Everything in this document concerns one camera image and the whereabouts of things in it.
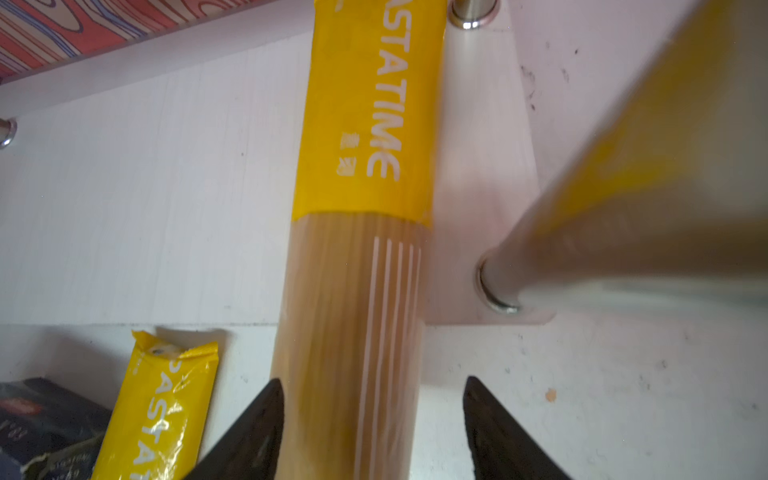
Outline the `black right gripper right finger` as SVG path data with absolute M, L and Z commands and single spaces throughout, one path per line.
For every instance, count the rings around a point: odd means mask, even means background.
M 475 376 L 467 378 L 463 412 L 477 479 L 569 478 Z

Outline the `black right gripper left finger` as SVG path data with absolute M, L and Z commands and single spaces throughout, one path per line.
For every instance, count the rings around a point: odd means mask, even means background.
M 284 392 L 275 378 L 184 479 L 274 479 L 283 428 Z

